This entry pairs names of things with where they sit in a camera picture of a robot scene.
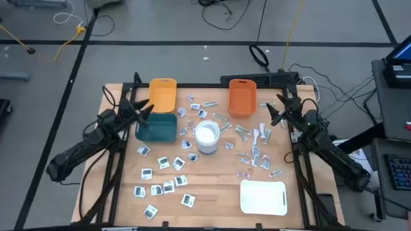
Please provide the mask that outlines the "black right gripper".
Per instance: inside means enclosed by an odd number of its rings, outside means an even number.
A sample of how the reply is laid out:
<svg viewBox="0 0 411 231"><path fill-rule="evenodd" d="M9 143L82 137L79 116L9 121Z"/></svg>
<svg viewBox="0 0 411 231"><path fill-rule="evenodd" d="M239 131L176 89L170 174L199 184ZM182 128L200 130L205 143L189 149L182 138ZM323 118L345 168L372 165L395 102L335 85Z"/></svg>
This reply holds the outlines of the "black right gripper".
<svg viewBox="0 0 411 231"><path fill-rule="evenodd" d="M277 94L277 98L283 103L284 111L279 112L274 107L267 105L268 111L271 116L271 125L276 126L281 119L286 119L288 122L294 124L302 124L304 122L302 117L302 103L301 98L289 98Z"/></svg>

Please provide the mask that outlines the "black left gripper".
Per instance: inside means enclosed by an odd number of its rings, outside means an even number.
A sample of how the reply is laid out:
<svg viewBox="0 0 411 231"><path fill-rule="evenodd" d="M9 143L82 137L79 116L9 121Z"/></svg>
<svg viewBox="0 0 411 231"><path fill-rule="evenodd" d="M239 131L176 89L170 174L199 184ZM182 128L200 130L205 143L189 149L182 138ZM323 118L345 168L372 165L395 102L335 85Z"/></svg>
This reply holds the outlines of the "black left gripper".
<svg viewBox="0 0 411 231"><path fill-rule="evenodd" d="M127 99L122 99L119 102L119 114L121 120L126 124L133 124L137 122L142 126L146 126L154 105L150 105L144 110L140 109L142 109L148 102L149 99L136 102L130 102Z"/></svg>

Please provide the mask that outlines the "teal plastic bin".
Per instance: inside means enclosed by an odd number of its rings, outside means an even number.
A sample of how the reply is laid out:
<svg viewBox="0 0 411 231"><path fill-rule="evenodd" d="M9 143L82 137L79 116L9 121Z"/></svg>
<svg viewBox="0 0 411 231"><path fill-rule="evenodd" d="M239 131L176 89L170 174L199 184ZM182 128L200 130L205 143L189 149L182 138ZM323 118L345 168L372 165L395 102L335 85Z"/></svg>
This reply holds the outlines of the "teal plastic bin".
<svg viewBox="0 0 411 231"><path fill-rule="evenodd" d="M173 143L177 134L177 117L175 114L150 114L147 127L138 125L135 136L143 142Z"/></svg>

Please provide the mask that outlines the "yellow plastic bin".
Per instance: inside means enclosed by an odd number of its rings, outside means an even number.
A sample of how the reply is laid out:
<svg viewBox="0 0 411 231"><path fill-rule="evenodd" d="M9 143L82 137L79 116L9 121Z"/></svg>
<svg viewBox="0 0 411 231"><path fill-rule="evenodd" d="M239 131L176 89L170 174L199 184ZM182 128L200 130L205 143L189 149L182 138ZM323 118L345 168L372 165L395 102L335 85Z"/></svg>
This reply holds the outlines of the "yellow plastic bin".
<svg viewBox="0 0 411 231"><path fill-rule="evenodd" d="M176 105L177 82L172 78L155 78L149 84L149 103L154 113L173 113Z"/></svg>

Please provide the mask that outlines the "orange plastic bin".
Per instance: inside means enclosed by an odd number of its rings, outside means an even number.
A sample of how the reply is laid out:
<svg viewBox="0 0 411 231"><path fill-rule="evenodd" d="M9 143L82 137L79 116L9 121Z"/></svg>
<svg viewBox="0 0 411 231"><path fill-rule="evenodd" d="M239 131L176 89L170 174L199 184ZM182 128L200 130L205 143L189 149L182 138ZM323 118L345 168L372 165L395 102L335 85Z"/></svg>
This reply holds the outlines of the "orange plastic bin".
<svg viewBox="0 0 411 231"><path fill-rule="evenodd" d="M229 113L233 117L250 117L256 111L257 85L252 80L229 82Z"/></svg>

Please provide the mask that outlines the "black desk beam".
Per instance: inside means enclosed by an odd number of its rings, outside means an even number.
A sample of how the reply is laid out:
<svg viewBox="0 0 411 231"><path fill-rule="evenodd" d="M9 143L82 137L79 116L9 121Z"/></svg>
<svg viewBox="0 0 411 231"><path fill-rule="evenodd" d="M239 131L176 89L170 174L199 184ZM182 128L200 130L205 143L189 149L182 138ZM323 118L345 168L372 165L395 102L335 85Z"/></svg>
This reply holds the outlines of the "black desk beam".
<svg viewBox="0 0 411 231"><path fill-rule="evenodd" d="M372 143L373 139L385 139L385 129L383 123L378 123L368 130L359 133L358 135L344 141L337 147L340 148L344 153L350 154L358 149L368 146Z"/></svg>

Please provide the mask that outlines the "white plastic bin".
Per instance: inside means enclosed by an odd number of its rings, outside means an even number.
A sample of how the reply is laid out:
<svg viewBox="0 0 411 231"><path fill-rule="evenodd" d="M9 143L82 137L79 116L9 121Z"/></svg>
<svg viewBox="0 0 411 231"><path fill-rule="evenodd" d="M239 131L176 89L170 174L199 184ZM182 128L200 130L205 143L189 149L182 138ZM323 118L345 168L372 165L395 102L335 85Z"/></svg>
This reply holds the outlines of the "white plastic bin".
<svg viewBox="0 0 411 231"><path fill-rule="evenodd" d="M285 184L242 180L240 209L245 214L285 216L288 212Z"/></svg>

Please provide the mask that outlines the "white box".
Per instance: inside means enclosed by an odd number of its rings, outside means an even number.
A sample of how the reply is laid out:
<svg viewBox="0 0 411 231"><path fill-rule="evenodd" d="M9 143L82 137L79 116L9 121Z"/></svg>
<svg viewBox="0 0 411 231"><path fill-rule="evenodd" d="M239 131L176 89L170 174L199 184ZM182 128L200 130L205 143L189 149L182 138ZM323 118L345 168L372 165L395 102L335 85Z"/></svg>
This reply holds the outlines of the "white box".
<svg viewBox="0 0 411 231"><path fill-rule="evenodd" d="M339 144L342 144L345 141L347 141L347 139L337 139L333 141L333 144L338 146ZM349 154L349 157L355 161L366 161L372 159L372 157L366 157L363 149L358 149L356 151L351 152Z"/></svg>

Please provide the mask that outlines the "dark grey low desk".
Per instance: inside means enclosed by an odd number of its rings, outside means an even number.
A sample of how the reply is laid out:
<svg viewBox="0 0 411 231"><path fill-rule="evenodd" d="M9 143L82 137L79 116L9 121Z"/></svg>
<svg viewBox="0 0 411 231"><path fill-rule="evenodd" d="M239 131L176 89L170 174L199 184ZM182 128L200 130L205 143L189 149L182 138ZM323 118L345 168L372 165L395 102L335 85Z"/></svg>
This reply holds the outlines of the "dark grey low desk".
<svg viewBox="0 0 411 231"><path fill-rule="evenodd" d="M384 154L411 155L411 143L385 139L374 139L372 154L376 158L377 171L380 180L378 192L383 197L381 206L384 216L406 219L411 212L411 191L397 191L391 185Z"/></svg>

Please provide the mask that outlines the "black flat pad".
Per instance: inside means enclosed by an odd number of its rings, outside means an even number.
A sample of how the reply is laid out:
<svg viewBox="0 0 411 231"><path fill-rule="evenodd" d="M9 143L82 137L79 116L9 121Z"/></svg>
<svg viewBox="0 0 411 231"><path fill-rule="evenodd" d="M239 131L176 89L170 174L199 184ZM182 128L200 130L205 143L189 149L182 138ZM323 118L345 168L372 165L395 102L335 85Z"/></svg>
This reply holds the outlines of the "black flat pad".
<svg viewBox="0 0 411 231"><path fill-rule="evenodd" d="M332 194L318 194L319 200L325 206L330 215L337 218L337 212L335 208L335 202ZM326 221L325 216L319 211L319 225L329 227L330 224Z"/></svg>

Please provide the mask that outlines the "grey green bag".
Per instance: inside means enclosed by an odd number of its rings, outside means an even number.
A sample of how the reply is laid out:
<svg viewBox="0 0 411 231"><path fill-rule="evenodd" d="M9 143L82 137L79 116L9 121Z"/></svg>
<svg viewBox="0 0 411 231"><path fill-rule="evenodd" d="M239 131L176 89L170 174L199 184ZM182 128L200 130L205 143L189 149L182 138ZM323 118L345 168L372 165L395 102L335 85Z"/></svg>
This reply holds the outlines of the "grey green bag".
<svg viewBox="0 0 411 231"><path fill-rule="evenodd" d="M84 0L89 8L101 8L113 4L123 4L124 0Z"/></svg>

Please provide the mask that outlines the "black monitor blue screen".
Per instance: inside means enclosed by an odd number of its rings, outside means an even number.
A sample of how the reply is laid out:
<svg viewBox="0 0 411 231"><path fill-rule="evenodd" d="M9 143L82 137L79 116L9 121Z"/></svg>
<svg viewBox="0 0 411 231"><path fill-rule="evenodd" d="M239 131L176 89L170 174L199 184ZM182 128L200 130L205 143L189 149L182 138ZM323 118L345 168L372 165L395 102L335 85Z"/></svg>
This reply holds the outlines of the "black monitor blue screen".
<svg viewBox="0 0 411 231"><path fill-rule="evenodd" d="M411 89L411 40L386 56L383 75L390 88Z"/></svg>

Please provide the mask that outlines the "black keyboard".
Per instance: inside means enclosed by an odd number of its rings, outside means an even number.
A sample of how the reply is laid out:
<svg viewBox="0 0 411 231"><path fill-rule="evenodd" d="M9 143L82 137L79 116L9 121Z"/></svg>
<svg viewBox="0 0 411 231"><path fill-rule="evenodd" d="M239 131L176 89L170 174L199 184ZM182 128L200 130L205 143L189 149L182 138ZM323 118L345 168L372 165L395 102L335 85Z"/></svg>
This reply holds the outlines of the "black keyboard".
<svg viewBox="0 0 411 231"><path fill-rule="evenodd" d="M384 154L383 159L394 190L411 191L411 155Z"/></svg>

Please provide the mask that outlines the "black chair base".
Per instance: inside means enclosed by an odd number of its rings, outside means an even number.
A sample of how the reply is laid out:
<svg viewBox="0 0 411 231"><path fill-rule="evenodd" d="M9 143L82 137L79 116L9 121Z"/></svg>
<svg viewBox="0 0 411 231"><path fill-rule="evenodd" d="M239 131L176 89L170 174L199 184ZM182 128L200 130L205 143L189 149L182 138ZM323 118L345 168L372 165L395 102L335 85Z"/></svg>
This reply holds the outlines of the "black chair base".
<svg viewBox="0 0 411 231"><path fill-rule="evenodd" d="M8 99L0 99L0 129L5 125L6 120L12 112L11 101Z"/></svg>

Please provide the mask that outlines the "grey metal base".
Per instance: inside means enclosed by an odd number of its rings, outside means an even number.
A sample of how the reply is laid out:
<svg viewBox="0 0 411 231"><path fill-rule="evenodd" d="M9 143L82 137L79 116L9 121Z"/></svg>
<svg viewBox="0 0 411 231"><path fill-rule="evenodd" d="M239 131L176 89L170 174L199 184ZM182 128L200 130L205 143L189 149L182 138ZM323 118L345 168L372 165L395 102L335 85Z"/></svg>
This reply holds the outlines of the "grey metal base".
<svg viewBox="0 0 411 231"><path fill-rule="evenodd" d="M67 0L6 0L14 6L66 7Z"/></svg>

